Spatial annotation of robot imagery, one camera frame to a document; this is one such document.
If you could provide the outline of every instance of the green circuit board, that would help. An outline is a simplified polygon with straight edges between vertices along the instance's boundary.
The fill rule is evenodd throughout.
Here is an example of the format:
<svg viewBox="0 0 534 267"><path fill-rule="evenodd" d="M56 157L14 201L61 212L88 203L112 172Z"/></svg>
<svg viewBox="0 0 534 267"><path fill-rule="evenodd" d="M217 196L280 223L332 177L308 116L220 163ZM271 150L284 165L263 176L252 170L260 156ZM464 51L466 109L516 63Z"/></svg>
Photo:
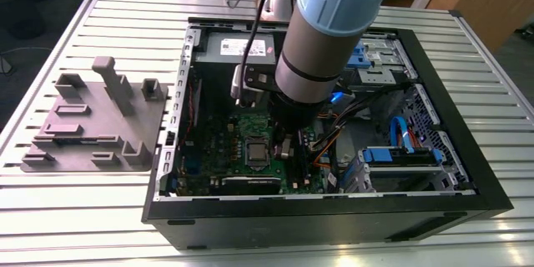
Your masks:
<svg viewBox="0 0 534 267"><path fill-rule="evenodd" d="M209 117L201 132L201 159L197 174L187 175L188 191L195 196L209 195L209 178L227 176L271 177L281 180L280 194L321 193L323 183L319 170L297 183L295 174L301 173L307 162L297 159L280 161L268 155L268 166L253 170L245 164L245 141L251 137L271 140L272 126L267 114L236 114L228 118ZM312 128L303 130L307 141L315 139Z"/></svg>

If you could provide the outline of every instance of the open computer tower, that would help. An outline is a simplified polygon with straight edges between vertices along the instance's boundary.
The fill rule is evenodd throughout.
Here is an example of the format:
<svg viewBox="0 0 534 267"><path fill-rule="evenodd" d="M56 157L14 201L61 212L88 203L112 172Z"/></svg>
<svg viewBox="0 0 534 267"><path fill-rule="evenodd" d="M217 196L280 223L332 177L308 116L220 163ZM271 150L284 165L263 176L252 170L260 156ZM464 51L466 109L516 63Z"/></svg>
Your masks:
<svg viewBox="0 0 534 267"><path fill-rule="evenodd" d="M189 19L142 209L177 249L417 240L512 208L412 31L367 30L332 99L280 154L269 92L248 109L231 98L249 28ZM259 26L251 90L273 84L285 30ZM313 140L347 104L395 83L405 88L368 103L317 156Z"/></svg>

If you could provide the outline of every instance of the motherboard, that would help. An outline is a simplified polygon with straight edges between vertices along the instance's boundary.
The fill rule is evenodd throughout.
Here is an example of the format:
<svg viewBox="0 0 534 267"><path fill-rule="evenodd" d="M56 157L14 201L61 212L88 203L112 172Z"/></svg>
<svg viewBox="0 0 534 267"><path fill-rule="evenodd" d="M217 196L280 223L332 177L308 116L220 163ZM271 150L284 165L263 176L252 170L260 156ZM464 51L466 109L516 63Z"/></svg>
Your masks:
<svg viewBox="0 0 534 267"><path fill-rule="evenodd" d="M321 172L308 161L313 129L305 128L295 137L300 148L292 149L288 160L275 158L271 134L267 112L233 114L227 118L208 116L205 125L193 130L191 141L184 141L176 167L177 194L323 193Z"/></svg>

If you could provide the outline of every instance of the power supply label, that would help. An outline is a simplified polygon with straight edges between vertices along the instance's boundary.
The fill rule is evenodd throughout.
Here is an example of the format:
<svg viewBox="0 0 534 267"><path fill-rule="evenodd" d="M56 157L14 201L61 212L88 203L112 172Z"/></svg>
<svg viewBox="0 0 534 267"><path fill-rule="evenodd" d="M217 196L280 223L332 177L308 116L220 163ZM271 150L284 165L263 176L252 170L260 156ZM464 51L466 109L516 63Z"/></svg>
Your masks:
<svg viewBox="0 0 534 267"><path fill-rule="evenodd" d="M247 45L245 39L223 39L220 43L220 55L223 56L241 56L243 50ZM248 51L249 56L267 56L265 41L253 40L252 47Z"/></svg>

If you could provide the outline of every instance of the slotted metal table surface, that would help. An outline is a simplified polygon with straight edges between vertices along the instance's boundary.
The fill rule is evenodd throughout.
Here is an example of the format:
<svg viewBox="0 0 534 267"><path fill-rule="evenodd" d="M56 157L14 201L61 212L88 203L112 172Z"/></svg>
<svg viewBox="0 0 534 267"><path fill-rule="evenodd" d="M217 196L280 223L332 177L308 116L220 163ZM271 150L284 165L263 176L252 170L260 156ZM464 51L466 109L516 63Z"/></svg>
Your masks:
<svg viewBox="0 0 534 267"><path fill-rule="evenodd" d="M523 266L534 264L532 108L462 18L381 8L375 26L413 30L515 209L420 242L176 251L141 207L149 173L25 174L21 157L57 92L53 80L113 56L128 81L172 84L187 18L252 19L255 3L84 0L0 135L0 263L141 266Z"/></svg>

